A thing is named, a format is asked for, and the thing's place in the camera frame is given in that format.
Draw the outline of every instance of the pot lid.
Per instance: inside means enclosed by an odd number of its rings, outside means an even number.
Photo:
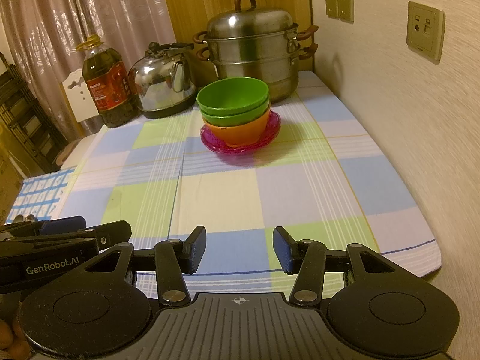
[[[293,26],[292,16],[279,8],[257,8],[255,0],[249,0],[251,8],[242,10],[241,0],[235,0],[235,10],[221,13],[207,24],[210,39],[239,38],[286,31]]]

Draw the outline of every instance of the electrical outlet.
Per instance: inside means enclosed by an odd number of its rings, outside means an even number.
[[[338,17],[353,23],[353,0],[337,0]]]
[[[325,0],[325,7],[328,17],[338,17],[337,0]]]
[[[421,54],[440,61],[445,34],[445,12],[409,1],[406,44]]]

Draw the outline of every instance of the tablecloth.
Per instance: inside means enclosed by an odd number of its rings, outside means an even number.
[[[25,180],[5,223],[12,223],[19,214],[50,220],[74,170],[72,167]]]
[[[359,242],[416,275],[440,267],[437,242],[417,204],[379,147],[312,72],[273,105],[278,137],[243,156],[217,155],[199,137],[198,108],[169,118],[141,117],[103,128],[72,174],[54,217],[82,215],[89,226],[120,219],[138,248],[207,229],[189,291],[289,294],[272,247],[275,226],[331,249]],[[156,297],[155,277],[137,286]],[[343,286],[327,274],[323,296]]]

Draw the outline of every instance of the lid handle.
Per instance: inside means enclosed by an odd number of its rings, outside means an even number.
[[[150,44],[148,44],[148,50],[157,53],[160,51],[160,45],[157,42],[150,42]]]
[[[242,0],[234,0],[234,6],[237,12],[240,12],[242,10],[242,6],[240,5],[241,1]],[[249,0],[249,1],[251,5],[250,9],[255,9],[257,7],[257,2],[255,0]]]

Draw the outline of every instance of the cardboard box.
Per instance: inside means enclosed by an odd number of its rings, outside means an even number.
[[[0,225],[7,220],[21,188],[21,177],[8,160],[6,153],[0,149]]]

